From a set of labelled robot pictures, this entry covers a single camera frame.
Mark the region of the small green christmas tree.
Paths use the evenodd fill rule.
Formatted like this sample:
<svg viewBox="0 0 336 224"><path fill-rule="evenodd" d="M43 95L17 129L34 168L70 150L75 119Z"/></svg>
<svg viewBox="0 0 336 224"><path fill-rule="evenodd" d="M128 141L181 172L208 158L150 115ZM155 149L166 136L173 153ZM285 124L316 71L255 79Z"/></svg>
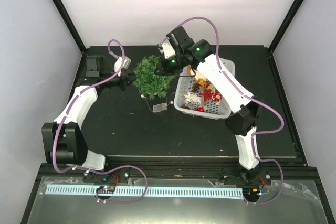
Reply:
<svg viewBox="0 0 336 224"><path fill-rule="evenodd" d="M134 69L136 80L133 85L138 88L140 95L144 95L149 100L165 97L171 82L176 78L176 74L171 76L156 75L155 70L158 62L157 56L144 57Z"/></svg>

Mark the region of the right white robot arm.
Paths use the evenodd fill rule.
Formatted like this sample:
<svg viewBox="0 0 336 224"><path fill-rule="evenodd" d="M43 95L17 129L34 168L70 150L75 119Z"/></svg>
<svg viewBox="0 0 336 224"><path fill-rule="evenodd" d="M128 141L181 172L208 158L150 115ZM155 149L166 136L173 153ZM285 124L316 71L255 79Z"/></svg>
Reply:
<svg viewBox="0 0 336 224"><path fill-rule="evenodd" d="M231 74L215 55L208 41L194 42L182 26L166 35L171 47L159 58L155 74L170 76L191 66L204 75L219 91L231 109L225 125L236 138L239 151L239 179L252 183L260 171L256 143L256 119L259 106L254 97Z"/></svg>

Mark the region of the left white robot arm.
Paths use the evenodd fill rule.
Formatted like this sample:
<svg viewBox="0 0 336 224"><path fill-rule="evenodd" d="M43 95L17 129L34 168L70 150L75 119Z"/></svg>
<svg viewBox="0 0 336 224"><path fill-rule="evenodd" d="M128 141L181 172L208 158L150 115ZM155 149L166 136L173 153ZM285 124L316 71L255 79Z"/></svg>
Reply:
<svg viewBox="0 0 336 224"><path fill-rule="evenodd" d="M113 174L111 166L106 164L106 156L88 149L81 128L92 105L99 95L112 87L124 90L135 80L128 70L131 60L120 56L113 71L105 72L102 56L89 56L84 77L77 83L67 106L51 123L42 126L41 133L46 161L61 173L59 165L68 169L82 167L94 170L94 175L102 182L108 181Z"/></svg>

